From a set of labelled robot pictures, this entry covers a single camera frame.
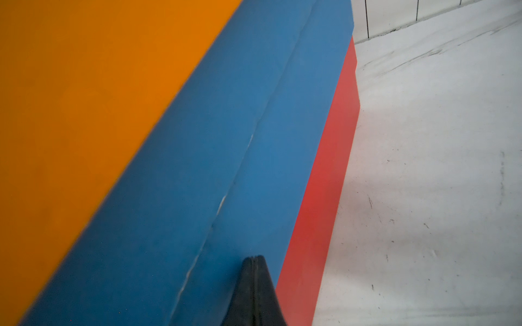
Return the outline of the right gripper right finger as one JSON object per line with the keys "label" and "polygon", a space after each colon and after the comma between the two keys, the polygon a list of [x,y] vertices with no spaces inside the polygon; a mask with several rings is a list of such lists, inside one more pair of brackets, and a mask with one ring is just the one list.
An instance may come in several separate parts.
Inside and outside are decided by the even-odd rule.
{"label": "right gripper right finger", "polygon": [[254,325],[287,326],[262,255],[254,258]]}

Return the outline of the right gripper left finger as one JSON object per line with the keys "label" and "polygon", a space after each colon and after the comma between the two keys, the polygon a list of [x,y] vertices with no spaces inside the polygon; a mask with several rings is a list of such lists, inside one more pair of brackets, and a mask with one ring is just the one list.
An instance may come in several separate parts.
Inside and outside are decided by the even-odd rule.
{"label": "right gripper left finger", "polygon": [[246,258],[222,325],[252,326],[254,320],[254,258]]}

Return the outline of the blue shoebox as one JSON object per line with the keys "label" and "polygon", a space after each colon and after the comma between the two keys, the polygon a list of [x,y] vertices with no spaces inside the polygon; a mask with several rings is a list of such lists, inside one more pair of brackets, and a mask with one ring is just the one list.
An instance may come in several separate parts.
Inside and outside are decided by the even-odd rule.
{"label": "blue shoebox", "polygon": [[276,290],[350,1],[242,1],[21,325],[221,325],[246,258]]}

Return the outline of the orange shoebox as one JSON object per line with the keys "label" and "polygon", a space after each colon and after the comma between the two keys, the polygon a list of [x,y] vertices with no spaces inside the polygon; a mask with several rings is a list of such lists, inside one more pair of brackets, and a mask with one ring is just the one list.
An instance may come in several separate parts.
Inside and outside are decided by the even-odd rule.
{"label": "orange shoebox", "polygon": [[1,324],[16,325],[239,7],[1,2]]}

